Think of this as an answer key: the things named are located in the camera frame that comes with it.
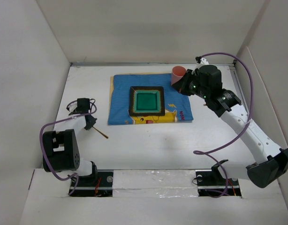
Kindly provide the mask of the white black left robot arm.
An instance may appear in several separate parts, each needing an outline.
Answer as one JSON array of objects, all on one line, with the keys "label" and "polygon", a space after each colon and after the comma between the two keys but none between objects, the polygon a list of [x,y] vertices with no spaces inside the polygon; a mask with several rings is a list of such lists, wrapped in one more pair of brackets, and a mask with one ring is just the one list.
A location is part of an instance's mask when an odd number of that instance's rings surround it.
[{"label": "white black left robot arm", "polygon": [[61,181],[82,178],[88,186],[93,186],[99,179],[97,167],[80,156],[76,136],[95,125],[95,99],[78,98],[66,109],[69,112],[67,118],[45,124],[40,130],[44,170]]}]

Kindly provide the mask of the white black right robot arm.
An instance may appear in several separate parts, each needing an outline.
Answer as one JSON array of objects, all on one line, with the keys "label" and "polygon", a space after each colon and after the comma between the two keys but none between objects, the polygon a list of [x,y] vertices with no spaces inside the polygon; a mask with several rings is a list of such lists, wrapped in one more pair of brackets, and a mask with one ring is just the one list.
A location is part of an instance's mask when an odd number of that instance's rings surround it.
[{"label": "white black right robot arm", "polygon": [[214,65],[188,69],[183,76],[172,78],[171,85],[179,93],[201,97],[206,106],[227,123],[247,146],[255,162],[251,165],[230,165],[222,160],[212,167],[212,182],[220,185],[227,178],[250,180],[265,188],[288,170],[288,148],[282,149],[251,119],[239,97],[222,87],[221,71]]}]

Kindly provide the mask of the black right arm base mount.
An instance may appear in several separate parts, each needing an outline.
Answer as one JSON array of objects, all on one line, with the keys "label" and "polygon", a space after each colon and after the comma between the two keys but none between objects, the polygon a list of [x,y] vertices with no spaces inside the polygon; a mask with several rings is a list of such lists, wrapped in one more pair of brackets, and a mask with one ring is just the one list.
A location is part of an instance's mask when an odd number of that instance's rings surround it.
[{"label": "black right arm base mount", "polygon": [[216,163],[211,169],[195,170],[195,177],[192,179],[192,184],[197,187],[198,196],[219,197],[223,196],[238,196],[241,197],[241,190],[238,180],[228,179],[226,191],[226,179],[219,172],[220,166]]}]

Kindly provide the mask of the gold fork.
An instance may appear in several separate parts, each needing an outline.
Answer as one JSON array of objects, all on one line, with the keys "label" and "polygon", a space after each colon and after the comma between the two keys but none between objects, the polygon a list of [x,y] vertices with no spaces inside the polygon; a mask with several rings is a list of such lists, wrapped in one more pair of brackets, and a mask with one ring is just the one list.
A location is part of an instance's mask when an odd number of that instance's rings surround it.
[{"label": "gold fork", "polygon": [[98,133],[100,133],[103,137],[105,137],[106,139],[108,139],[109,137],[104,134],[103,132],[101,132],[100,130],[98,130],[97,128],[93,127],[93,129],[95,129]]}]

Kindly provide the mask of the square green black plate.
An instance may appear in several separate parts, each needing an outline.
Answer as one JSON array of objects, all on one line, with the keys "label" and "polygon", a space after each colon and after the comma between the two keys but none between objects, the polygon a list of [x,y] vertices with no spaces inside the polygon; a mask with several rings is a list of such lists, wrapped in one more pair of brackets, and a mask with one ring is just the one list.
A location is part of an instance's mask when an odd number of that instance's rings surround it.
[{"label": "square green black plate", "polygon": [[164,88],[162,86],[131,86],[129,91],[129,115],[164,116]]}]

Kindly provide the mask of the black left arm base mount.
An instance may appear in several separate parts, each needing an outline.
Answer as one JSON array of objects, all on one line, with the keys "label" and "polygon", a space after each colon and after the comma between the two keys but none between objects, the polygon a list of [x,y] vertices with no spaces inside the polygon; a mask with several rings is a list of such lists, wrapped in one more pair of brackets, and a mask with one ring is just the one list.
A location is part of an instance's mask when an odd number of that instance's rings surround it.
[{"label": "black left arm base mount", "polygon": [[112,197],[114,170],[98,170],[92,162],[92,174],[82,176],[76,185],[72,180],[69,188],[71,197]]}]

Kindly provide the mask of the blue pikachu cloth napkin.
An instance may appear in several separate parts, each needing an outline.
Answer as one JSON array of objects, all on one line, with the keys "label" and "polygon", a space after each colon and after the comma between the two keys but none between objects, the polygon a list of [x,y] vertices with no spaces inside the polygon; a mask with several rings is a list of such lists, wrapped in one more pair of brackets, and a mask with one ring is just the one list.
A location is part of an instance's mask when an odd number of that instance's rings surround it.
[{"label": "blue pikachu cloth napkin", "polygon": [[[164,116],[130,116],[129,92],[134,86],[162,86],[164,88]],[[189,97],[171,86],[170,74],[115,75],[108,125],[188,122],[193,120]]]}]

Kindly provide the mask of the pink plastic cup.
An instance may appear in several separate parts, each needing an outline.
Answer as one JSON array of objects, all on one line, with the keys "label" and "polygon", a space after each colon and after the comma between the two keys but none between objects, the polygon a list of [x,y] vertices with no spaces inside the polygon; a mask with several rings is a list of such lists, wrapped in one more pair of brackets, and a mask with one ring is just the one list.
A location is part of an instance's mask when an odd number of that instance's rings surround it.
[{"label": "pink plastic cup", "polygon": [[175,66],[171,72],[171,85],[178,82],[186,74],[186,68],[182,66]]}]

